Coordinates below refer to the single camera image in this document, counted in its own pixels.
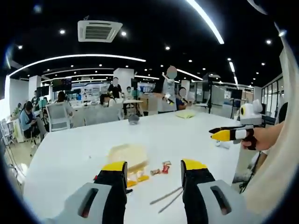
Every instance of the woman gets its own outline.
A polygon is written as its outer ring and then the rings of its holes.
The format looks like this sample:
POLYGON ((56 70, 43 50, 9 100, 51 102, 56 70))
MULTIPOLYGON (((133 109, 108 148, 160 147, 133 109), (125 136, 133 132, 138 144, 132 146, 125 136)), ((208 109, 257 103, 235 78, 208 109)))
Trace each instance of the woman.
POLYGON ((21 127, 24 132, 24 136, 27 139, 31 137, 36 137, 38 134, 41 134, 41 140, 43 140, 44 135, 46 134, 45 127, 40 118, 37 118, 33 113, 33 105, 28 101, 20 114, 21 127))
POLYGON ((108 103, 108 107, 111 107, 116 104, 116 101, 115 99, 111 98, 108 94, 102 94, 100 96, 100 104, 104 105, 104 103, 108 103))
POLYGON ((62 103, 62 102, 65 102, 65 109, 66 109, 66 112, 69 116, 73 116, 73 108, 70 104, 70 102, 68 102, 65 98, 65 93, 64 92, 59 92, 58 93, 58 97, 57 97, 57 103, 62 103))

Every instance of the black shirt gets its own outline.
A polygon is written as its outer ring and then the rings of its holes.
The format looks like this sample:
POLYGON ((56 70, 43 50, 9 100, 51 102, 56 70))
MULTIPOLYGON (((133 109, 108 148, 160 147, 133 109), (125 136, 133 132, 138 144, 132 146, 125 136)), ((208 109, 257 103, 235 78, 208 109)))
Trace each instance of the black shirt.
POLYGON ((112 95, 114 98, 119 98, 120 97, 120 92, 121 92, 121 86, 118 84, 117 86, 114 86, 111 84, 108 88, 108 91, 112 91, 112 95))

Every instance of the small object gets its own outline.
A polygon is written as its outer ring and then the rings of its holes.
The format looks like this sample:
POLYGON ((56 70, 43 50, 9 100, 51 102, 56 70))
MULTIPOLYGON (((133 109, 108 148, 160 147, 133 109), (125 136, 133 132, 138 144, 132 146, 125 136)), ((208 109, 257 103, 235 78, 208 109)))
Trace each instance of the small object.
POLYGON ((136 114, 131 114, 128 118, 130 125, 137 125, 139 121, 139 117, 136 114))
POLYGON ((160 169, 154 169, 154 170, 151 170, 150 171, 150 174, 152 175, 152 176, 154 176, 154 175, 156 175, 156 174, 160 174, 161 173, 161 170, 160 169))
POLYGON ((163 166, 170 166, 170 165, 171 165, 171 162, 170 162, 170 161, 165 161, 165 162, 163 162, 162 164, 163 164, 163 166))
POLYGON ((126 195, 128 194, 128 193, 131 193, 133 191, 133 189, 126 189, 126 195))
POLYGON ((169 169, 169 166, 163 165, 162 173, 168 174, 168 169, 169 169))

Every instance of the column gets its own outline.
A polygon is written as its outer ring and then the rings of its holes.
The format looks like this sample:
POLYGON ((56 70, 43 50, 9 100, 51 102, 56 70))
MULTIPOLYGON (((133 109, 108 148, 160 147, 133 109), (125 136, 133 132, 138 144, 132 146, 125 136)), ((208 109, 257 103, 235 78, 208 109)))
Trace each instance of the column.
POLYGON ((29 86, 28 86, 28 100, 31 100, 34 96, 34 91, 37 87, 41 87, 41 77, 33 76, 29 78, 29 86))
POLYGON ((190 81, 189 80, 182 80, 181 87, 184 87, 187 90, 186 99, 189 100, 189 91, 190 91, 190 81))
POLYGON ((122 91, 125 92, 127 87, 131 86, 131 79, 134 78, 134 69, 118 68, 113 74, 113 78, 118 78, 118 84, 121 86, 122 91))

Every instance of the glass wall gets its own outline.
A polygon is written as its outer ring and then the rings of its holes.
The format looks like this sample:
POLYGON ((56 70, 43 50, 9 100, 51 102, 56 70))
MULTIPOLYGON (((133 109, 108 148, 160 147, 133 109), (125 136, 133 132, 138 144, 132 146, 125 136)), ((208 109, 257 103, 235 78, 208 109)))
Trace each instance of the glass wall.
POLYGON ((262 89, 262 103, 266 104, 266 114, 275 117, 279 104, 280 93, 283 94, 284 80, 280 78, 262 89))

